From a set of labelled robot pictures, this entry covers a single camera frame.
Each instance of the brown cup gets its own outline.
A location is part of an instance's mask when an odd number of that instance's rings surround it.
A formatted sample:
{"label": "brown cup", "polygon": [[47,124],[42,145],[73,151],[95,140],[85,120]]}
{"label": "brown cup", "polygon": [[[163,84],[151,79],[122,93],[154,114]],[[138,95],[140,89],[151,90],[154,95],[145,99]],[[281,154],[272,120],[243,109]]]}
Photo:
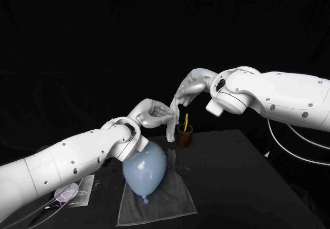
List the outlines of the brown cup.
{"label": "brown cup", "polygon": [[193,137],[193,127],[187,124],[186,132],[183,123],[177,126],[177,146],[181,148],[189,147]]}

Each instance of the table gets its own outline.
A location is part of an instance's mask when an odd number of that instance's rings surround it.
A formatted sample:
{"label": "table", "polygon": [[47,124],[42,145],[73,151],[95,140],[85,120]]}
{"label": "table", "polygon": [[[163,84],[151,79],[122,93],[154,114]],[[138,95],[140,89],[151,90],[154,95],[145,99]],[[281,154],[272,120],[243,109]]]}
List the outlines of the table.
{"label": "table", "polygon": [[[194,133],[184,149],[164,136],[148,139],[164,151],[176,149],[177,171],[199,214],[130,228],[324,228],[239,130]],[[59,211],[36,229],[115,227],[125,182],[118,160],[96,171],[95,179],[101,184],[89,205]],[[27,208],[47,200],[40,199]]]}

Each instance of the robotic hand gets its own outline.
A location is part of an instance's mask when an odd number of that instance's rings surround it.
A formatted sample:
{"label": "robotic hand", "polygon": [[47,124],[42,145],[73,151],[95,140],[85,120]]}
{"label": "robotic hand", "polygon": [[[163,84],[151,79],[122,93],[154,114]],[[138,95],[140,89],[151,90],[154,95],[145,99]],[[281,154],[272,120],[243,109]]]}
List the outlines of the robotic hand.
{"label": "robotic hand", "polygon": [[206,91],[212,100],[206,110],[242,114],[252,108],[262,117],[281,123],[330,132],[330,81],[315,76],[238,67],[219,74],[193,69],[181,81],[176,99],[189,105]]}
{"label": "robotic hand", "polygon": [[34,155],[0,166],[0,223],[45,194],[94,173],[105,159],[119,161],[141,151],[148,140],[140,127],[156,128],[174,112],[158,101],[145,99],[128,117],[111,119],[101,129],[78,134]]}

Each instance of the black backdrop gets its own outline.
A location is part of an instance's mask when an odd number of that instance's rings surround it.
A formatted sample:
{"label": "black backdrop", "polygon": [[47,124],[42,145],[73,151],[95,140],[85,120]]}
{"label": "black backdrop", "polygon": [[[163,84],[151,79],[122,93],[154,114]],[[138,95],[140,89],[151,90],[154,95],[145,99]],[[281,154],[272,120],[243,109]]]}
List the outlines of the black backdrop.
{"label": "black backdrop", "polygon": [[[330,2],[320,0],[0,2],[0,164],[125,116],[144,98],[168,105],[193,68],[252,66],[330,79]],[[266,120],[248,109],[216,118],[203,93],[187,112],[196,132],[239,129],[288,182],[328,201],[327,167],[272,144]],[[285,125],[274,132],[314,160],[330,153]],[[297,128],[330,145],[326,132]],[[164,135],[166,126],[143,129]]]}

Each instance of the light blue balloon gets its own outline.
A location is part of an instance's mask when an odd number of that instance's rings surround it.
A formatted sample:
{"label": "light blue balloon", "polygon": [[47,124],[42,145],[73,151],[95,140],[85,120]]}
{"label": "light blue balloon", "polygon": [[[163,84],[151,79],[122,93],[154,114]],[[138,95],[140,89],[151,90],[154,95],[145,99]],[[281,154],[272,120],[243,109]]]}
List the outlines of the light blue balloon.
{"label": "light blue balloon", "polygon": [[166,173],[166,154],[153,141],[148,142],[143,152],[135,150],[124,160],[122,172],[127,184],[147,204],[147,195],[154,192]]}

